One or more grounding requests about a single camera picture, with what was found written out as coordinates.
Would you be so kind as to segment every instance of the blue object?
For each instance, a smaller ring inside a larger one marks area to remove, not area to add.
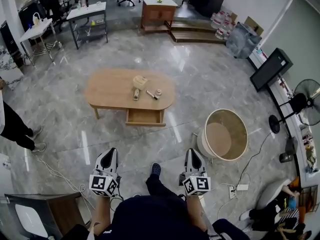
[[[297,201],[294,197],[291,197],[289,199],[289,206],[288,206],[291,210],[295,210],[297,207]]]

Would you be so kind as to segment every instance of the fan base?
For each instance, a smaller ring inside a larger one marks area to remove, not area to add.
[[[280,123],[275,115],[269,116],[269,126],[271,128],[271,131],[277,134],[280,132]]]

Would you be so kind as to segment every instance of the dark blue shoe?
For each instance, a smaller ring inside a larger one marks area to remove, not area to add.
[[[157,162],[154,162],[151,166],[151,174],[155,174],[155,175],[158,175],[158,177],[160,177],[160,173],[161,173],[160,164],[158,164]]]

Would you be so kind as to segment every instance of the beige bucket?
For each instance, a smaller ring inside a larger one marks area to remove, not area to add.
[[[248,133],[244,122],[236,113],[218,109],[208,116],[196,142],[204,156],[233,161],[244,154]]]

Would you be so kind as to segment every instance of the open drawer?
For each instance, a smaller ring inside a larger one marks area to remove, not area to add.
[[[126,110],[127,126],[156,126],[165,127],[163,122],[164,110],[148,110],[148,109],[134,109],[128,108]]]

